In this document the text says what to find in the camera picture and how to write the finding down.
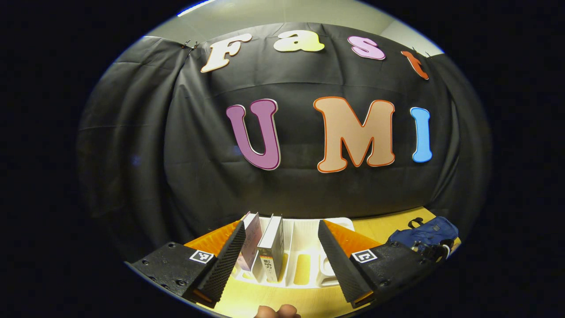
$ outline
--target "book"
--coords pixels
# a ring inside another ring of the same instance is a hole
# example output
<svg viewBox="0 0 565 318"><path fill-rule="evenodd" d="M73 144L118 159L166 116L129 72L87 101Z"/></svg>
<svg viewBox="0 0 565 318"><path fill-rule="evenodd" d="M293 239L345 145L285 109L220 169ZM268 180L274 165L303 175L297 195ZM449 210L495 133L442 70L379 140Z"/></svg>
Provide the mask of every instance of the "book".
<svg viewBox="0 0 565 318"><path fill-rule="evenodd" d="M278 282L284 257L283 217L271 215L257 249L267 281Z"/></svg>
<svg viewBox="0 0 565 318"><path fill-rule="evenodd" d="M251 270L255 255L257 254L257 245L261 240L261 223L259 222L259 214L250 214L247 212L243 218L245 227L245 241L241 247L241 252L237 258L237 264L243 270Z"/></svg>

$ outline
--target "letter m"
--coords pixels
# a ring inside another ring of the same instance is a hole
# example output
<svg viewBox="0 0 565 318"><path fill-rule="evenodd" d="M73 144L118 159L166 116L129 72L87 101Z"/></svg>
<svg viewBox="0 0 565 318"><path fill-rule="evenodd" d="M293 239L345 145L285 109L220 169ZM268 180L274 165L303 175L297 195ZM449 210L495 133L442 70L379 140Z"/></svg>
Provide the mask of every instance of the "letter m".
<svg viewBox="0 0 565 318"><path fill-rule="evenodd" d="M363 162L369 146L372 152L367 164L372 167L394 162L392 152L392 114L394 105L376 100L369 106L367 118L361 124L349 103L341 97L322 97L314 101L314 108L324 116L324 159L318 163L323 173L338 172L347 167L341 153L341 143L355 167Z"/></svg>

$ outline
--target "white organizer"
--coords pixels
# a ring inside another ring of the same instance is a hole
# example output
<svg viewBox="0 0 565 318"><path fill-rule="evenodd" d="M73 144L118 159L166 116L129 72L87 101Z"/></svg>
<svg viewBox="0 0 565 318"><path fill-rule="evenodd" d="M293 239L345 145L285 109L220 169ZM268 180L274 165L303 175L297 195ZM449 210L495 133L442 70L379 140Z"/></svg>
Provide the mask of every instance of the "white organizer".
<svg viewBox="0 0 565 318"><path fill-rule="evenodd" d="M352 231L355 230L353 222L345 217L326 218L324 220L339 224ZM261 232L263 233L269 218L260 217L259 221ZM338 285L337 278L318 239L319 222L320 219L283 219L284 250L288 255L288 260L282 278L279 277L278 282L267 281L258 254L255 255L251 271L242 270L236 263L232 271L232 277L239 281L280 288L322 288ZM298 257L302 254L310 255L310 278L307 284L297 285L294 282L297 274L297 262Z"/></svg>

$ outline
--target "letter i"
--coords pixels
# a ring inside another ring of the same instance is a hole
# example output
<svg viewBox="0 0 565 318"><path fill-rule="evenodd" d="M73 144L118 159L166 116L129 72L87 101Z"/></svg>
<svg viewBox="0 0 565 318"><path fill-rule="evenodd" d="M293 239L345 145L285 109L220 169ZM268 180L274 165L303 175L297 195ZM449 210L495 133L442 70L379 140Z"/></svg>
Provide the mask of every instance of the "letter i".
<svg viewBox="0 0 565 318"><path fill-rule="evenodd" d="M429 147L429 111L413 107L410 114L416 121L416 152L412 155L415 162L426 162L432 158Z"/></svg>

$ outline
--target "human hand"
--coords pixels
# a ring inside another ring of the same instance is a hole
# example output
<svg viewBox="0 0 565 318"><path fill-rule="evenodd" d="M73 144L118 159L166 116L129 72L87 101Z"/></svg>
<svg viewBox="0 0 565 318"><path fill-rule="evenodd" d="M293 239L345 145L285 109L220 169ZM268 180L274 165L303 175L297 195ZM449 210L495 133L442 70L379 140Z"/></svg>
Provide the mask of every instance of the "human hand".
<svg viewBox="0 0 565 318"><path fill-rule="evenodd" d="M259 306L254 318L301 318L296 312L296 307L289 304L282 305L279 311L271 307Z"/></svg>

